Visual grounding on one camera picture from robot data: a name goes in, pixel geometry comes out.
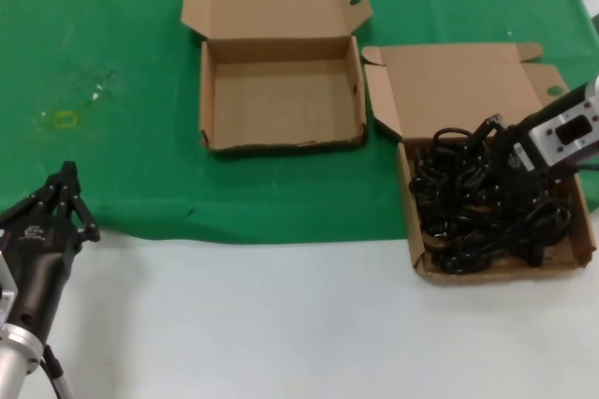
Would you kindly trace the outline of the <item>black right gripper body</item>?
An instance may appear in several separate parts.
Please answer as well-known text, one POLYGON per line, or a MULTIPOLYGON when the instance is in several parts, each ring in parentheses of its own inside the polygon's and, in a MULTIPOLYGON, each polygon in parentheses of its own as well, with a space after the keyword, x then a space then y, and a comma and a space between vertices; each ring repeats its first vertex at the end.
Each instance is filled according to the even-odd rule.
POLYGON ((586 82, 509 126, 491 154, 525 180, 565 179, 592 168, 592 85, 586 82))

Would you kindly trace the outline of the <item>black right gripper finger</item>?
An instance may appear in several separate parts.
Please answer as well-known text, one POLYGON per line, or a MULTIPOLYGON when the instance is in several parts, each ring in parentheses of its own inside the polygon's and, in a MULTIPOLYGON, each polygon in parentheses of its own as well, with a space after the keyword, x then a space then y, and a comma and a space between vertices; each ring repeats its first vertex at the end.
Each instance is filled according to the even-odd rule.
POLYGON ((477 129, 477 141, 492 144, 502 137, 507 131, 501 114, 494 114, 486 119, 477 129))

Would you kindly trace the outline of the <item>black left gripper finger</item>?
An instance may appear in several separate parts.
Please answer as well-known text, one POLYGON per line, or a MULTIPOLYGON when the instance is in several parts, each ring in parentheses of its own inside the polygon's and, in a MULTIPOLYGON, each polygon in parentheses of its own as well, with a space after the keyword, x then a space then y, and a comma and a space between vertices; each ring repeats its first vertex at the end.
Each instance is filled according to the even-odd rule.
POLYGON ((74 161, 65 161, 61 169, 51 174, 45 184, 32 197, 28 214, 42 216, 55 214, 57 217, 72 218, 80 195, 80 181, 74 161))
POLYGON ((101 240, 99 227, 80 195, 74 195, 69 198, 67 214, 68 216, 75 214, 80 221, 80 230, 78 231, 78 241, 80 244, 86 242, 98 243, 101 240))

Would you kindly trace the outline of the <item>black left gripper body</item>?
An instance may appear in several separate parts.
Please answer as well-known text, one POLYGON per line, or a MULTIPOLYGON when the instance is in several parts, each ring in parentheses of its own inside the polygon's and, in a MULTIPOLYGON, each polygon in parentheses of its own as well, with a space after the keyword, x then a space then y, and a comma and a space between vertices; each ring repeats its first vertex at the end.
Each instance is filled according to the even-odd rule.
POLYGON ((69 215, 23 214, 1 221, 1 251, 17 287, 7 322, 46 339, 80 250, 69 215))

